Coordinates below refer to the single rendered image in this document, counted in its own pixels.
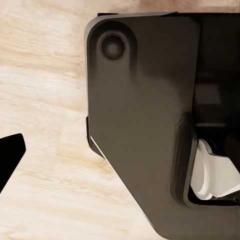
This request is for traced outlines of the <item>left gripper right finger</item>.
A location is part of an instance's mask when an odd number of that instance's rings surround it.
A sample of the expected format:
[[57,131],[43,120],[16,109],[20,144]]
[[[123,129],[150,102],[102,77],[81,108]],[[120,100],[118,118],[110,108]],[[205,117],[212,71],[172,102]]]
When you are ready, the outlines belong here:
[[223,150],[240,173],[240,135],[228,133]]

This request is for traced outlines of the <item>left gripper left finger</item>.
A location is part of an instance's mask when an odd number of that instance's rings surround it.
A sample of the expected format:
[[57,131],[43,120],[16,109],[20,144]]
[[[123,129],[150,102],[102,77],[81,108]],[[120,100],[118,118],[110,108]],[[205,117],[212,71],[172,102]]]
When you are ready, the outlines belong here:
[[22,133],[0,138],[0,193],[26,153]]

